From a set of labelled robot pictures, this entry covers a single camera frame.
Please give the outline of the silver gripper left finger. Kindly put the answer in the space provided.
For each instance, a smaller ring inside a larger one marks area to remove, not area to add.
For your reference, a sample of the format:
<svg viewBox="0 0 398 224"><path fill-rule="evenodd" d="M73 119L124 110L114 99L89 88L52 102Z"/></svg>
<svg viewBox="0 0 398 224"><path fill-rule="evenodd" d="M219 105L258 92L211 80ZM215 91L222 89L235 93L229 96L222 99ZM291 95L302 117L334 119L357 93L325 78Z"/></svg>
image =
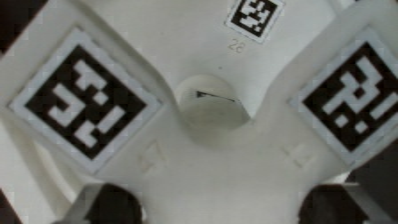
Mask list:
<svg viewBox="0 0 398 224"><path fill-rule="evenodd" d="M142 208L133 194L114 184L89 184L64 217L52 224L142 224Z"/></svg>

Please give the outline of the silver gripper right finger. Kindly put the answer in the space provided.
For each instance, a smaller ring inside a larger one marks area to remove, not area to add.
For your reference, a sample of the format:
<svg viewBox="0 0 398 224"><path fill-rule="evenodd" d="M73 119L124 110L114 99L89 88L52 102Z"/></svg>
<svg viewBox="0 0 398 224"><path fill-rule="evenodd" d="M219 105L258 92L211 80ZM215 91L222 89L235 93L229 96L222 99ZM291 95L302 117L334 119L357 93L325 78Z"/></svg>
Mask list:
<svg viewBox="0 0 398 224"><path fill-rule="evenodd" d="M398 224L357 183L318 185L302 201L298 224Z"/></svg>

